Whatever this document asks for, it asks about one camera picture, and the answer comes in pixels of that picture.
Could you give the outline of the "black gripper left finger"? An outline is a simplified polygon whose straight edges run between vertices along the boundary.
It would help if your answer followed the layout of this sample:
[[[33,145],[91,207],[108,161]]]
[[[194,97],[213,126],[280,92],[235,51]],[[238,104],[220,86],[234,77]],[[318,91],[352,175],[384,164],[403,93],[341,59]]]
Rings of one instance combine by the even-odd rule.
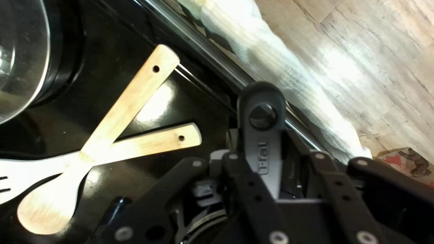
[[[169,204],[207,170],[204,158],[185,157],[131,203],[97,237],[95,244],[171,244],[175,227]]]

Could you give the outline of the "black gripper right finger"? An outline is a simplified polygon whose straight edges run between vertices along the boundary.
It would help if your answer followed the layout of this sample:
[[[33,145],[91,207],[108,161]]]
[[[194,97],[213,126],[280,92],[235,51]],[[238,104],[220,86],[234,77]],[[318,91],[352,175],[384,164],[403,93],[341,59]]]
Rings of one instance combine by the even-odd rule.
[[[367,157],[352,158],[348,173],[379,222],[414,244],[434,244],[433,188]]]

